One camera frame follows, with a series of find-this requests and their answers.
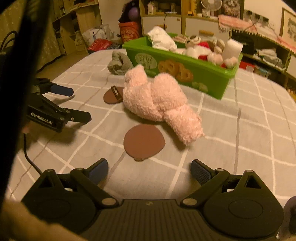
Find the pink fluffy plush toy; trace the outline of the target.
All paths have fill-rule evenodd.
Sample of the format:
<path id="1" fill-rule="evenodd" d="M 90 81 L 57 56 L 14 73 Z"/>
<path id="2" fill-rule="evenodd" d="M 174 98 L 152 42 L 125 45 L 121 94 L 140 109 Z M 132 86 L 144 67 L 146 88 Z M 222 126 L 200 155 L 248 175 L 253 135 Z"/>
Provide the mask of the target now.
<path id="1" fill-rule="evenodd" d="M 123 103 L 145 120 L 167 123 L 184 145 L 205 135 L 202 119 L 188 104 L 177 80 L 168 73 L 160 73 L 149 81 L 142 65 L 128 70 Z"/>

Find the white cloth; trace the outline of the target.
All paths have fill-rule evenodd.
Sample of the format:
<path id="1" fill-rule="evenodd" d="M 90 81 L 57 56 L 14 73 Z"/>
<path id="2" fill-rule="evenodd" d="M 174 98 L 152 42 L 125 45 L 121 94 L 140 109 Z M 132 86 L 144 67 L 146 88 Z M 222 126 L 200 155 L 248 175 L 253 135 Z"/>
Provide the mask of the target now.
<path id="1" fill-rule="evenodd" d="M 168 35 L 168 33 L 163 28 L 159 26 L 155 26 L 152 30 L 150 30 L 147 33 L 147 36 L 152 44 L 152 47 L 155 49 L 171 52 L 177 49 L 175 41 Z"/>

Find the santa plush toy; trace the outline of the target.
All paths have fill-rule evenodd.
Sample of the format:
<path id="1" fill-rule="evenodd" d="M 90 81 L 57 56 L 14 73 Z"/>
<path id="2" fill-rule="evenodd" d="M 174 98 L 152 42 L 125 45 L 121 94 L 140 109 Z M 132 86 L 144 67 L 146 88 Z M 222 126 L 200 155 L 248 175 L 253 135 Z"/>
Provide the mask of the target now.
<path id="1" fill-rule="evenodd" d="M 193 47 L 187 47 L 183 55 L 204 60 L 222 68 L 233 69 L 238 64 L 238 59 L 236 57 L 222 57 L 224 48 L 225 44 L 223 41 L 218 41 L 214 44 L 213 49 L 210 48 L 209 42 L 200 42 Z"/>

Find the white sponge block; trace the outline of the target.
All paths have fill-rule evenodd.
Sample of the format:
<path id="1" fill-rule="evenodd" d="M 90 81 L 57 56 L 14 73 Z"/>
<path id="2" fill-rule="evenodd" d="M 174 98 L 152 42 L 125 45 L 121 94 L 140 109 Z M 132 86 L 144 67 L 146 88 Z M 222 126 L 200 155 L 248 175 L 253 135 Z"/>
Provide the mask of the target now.
<path id="1" fill-rule="evenodd" d="M 238 59 L 242 51 L 242 48 L 243 48 L 242 43 L 237 42 L 234 39 L 229 39 L 225 44 L 224 50 L 222 52 L 223 60 L 230 59 L 232 57 L 235 57 Z"/>

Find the doll with checked dress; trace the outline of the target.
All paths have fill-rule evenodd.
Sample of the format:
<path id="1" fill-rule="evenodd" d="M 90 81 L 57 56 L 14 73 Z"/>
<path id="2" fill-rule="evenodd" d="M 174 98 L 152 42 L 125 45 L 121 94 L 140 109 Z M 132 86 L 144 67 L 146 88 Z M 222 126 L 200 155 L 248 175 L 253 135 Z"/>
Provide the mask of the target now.
<path id="1" fill-rule="evenodd" d="M 210 49 L 214 53 L 221 54 L 225 48 L 225 42 L 215 36 L 198 36 L 192 35 L 186 37 L 184 35 L 177 35 L 172 37 L 172 39 L 177 43 L 182 43 L 185 48 L 202 46 Z"/>

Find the brown round pad with tag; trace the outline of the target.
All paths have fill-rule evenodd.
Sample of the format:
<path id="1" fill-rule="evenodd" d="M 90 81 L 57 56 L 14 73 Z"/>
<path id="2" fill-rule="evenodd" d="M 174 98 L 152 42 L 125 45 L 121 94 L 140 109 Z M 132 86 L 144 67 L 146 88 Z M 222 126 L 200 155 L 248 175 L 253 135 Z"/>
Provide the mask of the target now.
<path id="1" fill-rule="evenodd" d="M 123 102 L 123 87 L 112 86 L 103 96 L 107 104 L 117 104 Z"/>

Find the grey small sock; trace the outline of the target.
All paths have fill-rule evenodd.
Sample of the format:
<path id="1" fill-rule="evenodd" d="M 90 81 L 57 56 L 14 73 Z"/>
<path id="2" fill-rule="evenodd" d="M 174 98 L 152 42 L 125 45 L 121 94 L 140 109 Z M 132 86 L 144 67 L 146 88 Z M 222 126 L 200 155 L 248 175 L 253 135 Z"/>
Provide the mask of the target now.
<path id="1" fill-rule="evenodd" d="M 126 54 L 113 51 L 111 61 L 107 65 L 107 68 L 113 75 L 125 75 L 128 70 L 133 68 L 133 64 Z"/>

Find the orange printed bag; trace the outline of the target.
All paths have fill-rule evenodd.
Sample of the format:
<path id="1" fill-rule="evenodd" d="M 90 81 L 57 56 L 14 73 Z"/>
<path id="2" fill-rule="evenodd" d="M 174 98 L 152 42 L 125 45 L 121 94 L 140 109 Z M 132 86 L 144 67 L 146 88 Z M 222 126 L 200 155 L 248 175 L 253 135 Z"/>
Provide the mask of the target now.
<path id="1" fill-rule="evenodd" d="M 138 39 L 142 36 L 142 29 L 139 22 L 119 23 L 120 37 L 123 43 Z"/>

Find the purple ball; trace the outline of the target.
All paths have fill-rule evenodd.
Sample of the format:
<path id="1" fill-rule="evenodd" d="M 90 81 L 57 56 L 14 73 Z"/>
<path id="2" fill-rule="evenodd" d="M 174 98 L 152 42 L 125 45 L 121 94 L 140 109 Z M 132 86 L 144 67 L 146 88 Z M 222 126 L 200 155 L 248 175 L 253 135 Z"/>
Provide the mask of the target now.
<path id="1" fill-rule="evenodd" d="M 140 18 L 139 8 L 137 8 L 137 7 L 132 7 L 132 8 L 128 11 L 128 18 L 129 18 L 130 21 L 132 21 L 132 22 L 136 22 L 136 21 L 138 21 L 138 19 Z"/>

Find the stack of folded clothes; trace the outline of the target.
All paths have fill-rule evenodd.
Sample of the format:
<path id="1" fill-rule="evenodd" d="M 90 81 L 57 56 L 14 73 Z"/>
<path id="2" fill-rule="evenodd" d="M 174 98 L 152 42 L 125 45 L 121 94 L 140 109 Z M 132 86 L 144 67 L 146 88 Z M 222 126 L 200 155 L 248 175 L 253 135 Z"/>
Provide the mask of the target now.
<path id="1" fill-rule="evenodd" d="M 281 70 L 285 68 L 283 61 L 277 56 L 276 48 L 256 49 L 253 57 Z"/>

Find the wooden shelf cabinet with drawers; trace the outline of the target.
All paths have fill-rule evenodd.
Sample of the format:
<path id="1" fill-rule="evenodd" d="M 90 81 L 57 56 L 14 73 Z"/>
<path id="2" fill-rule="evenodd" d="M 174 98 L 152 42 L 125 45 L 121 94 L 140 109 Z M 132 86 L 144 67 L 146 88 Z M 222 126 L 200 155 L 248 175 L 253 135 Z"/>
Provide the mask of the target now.
<path id="1" fill-rule="evenodd" d="M 149 15 L 147 5 L 149 1 L 139 1 L 139 10 L 142 24 L 142 34 L 146 35 L 153 27 L 165 28 L 168 33 L 186 36 L 213 33 L 219 39 L 227 41 L 231 38 L 230 30 L 219 28 L 216 16 L 203 17 L 201 15 L 189 16 L 190 1 L 178 1 L 181 4 L 181 14 L 155 14 Z"/>

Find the pink checked cloth runner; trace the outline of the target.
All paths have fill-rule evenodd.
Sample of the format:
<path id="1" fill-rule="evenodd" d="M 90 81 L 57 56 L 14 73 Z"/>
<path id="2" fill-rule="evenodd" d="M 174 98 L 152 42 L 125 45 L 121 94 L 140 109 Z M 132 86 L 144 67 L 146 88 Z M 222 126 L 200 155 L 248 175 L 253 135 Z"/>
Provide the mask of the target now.
<path id="1" fill-rule="evenodd" d="M 221 30 L 231 30 L 235 32 L 247 33 L 250 35 L 258 35 L 280 47 L 290 51 L 295 55 L 295 46 L 288 44 L 280 35 L 278 35 L 271 27 L 262 27 L 259 23 L 252 21 L 244 21 L 226 15 L 218 16 L 218 24 Z"/>

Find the framed cartoon girl picture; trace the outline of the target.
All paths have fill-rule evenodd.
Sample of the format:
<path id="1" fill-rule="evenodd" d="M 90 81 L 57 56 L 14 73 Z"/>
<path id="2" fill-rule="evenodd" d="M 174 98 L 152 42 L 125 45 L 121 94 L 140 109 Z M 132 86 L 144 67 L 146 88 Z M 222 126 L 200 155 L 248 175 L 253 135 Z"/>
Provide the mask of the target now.
<path id="1" fill-rule="evenodd" d="M 290 45 L 296 44 L 296 15 L 282 8 L 280 36 Z"/>

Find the framed cat picture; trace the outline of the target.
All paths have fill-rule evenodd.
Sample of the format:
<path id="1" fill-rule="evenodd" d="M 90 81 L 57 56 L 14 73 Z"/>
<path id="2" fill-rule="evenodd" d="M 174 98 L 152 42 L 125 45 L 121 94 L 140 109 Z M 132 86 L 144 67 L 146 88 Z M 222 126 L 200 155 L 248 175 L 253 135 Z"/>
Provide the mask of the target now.
<path id="1" fill-rule="evenodd" d="M 243 0 L 223 0 L 221 7 L 222 15 L 234 18 L 243 18 L 244 1 Z"/>

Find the small white desk fan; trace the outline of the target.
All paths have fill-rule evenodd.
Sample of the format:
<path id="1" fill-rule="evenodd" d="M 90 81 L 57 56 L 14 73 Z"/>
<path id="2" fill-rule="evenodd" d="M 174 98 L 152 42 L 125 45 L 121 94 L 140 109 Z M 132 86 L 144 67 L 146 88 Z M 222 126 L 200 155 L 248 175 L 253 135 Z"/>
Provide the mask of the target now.
<path id="1" fill-rule="evenodd" d="M 222 7 L 222 0 L 201 0 L 201 4 L 205 9 L 218 11 Z"/>

